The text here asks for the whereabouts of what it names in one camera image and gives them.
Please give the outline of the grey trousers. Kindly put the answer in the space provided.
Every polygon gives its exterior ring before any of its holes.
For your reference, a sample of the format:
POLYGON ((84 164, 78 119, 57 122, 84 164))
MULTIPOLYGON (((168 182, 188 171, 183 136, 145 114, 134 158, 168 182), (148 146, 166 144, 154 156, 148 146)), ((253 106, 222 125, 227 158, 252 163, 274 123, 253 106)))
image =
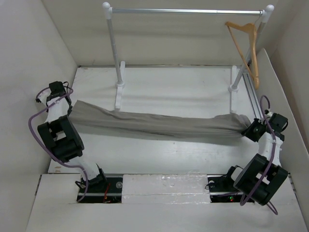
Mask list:
POLYGON ((92 127, 98 134, 106 131, 126 137, 213 144, 239 140, 251 122, 246 115, 226 114, 212 118, 165 116, 107 110, 84 101, 77 101, 70 120, 92 127))

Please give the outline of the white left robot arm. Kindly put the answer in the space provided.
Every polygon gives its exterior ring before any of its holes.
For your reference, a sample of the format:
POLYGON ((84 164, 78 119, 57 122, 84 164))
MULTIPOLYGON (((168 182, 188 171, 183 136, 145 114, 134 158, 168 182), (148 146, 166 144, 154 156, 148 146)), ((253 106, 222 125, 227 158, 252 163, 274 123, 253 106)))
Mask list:
POLYGON ((69 119, 72 112, 70 99, 71 88, 61 81, 49 84, 36 96, 36 101, 48 108, 46 121, 37 127, 41 140, 55 161, 66 167, 76 167, 84 174, 77 185, 88 184, 96 191, 104 191, 107 178, 103 170, 96 164, 89 164, 83 158, 84 144, 73 123, 69 119))

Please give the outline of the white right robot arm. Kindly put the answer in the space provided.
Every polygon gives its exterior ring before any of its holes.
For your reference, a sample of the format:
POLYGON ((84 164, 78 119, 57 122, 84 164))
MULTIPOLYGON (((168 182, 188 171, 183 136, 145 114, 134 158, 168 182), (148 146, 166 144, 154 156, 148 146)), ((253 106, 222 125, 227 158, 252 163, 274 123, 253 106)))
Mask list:
POLYGON ((234 174, 237 166, 228 170, 227 176, 223 178, 226 189, 237 189, 260 205, 270 202, 288 175, 280 163, 280 151, 284 142, 282 132, 287 125, 286 117, 269 110, 265 110, 262 119, 254 119, 241 134, 258 143, 258 153, 239 175, 234 174))

